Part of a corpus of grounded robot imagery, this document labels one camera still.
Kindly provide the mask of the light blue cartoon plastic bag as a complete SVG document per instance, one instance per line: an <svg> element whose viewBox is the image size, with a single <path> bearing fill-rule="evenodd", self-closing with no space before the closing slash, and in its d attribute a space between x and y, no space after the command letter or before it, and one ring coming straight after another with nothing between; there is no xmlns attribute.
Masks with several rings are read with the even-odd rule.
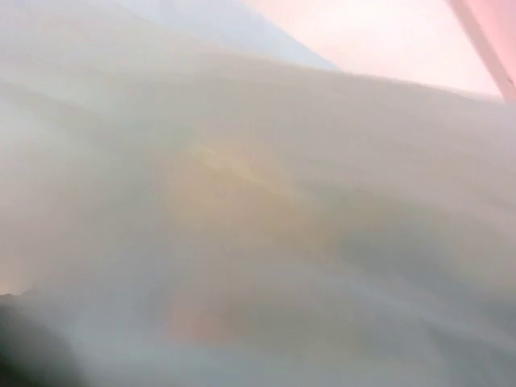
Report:
<svg viewBox="0 0 516 387"><path fill-rule="evenodd" d="M79 386L512 386L515 106L1 4L1 296Z"/></svg>

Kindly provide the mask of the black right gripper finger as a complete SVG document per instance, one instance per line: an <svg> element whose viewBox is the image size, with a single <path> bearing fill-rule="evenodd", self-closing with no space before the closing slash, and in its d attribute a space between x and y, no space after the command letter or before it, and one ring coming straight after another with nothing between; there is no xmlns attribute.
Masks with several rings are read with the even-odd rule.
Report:
<svg viewBox="0 0 516 387"><path fill-rule="evenodd" d="M81 367L69 342L22 309L19 295L1 296L1 385L79 386Z"/></svg>

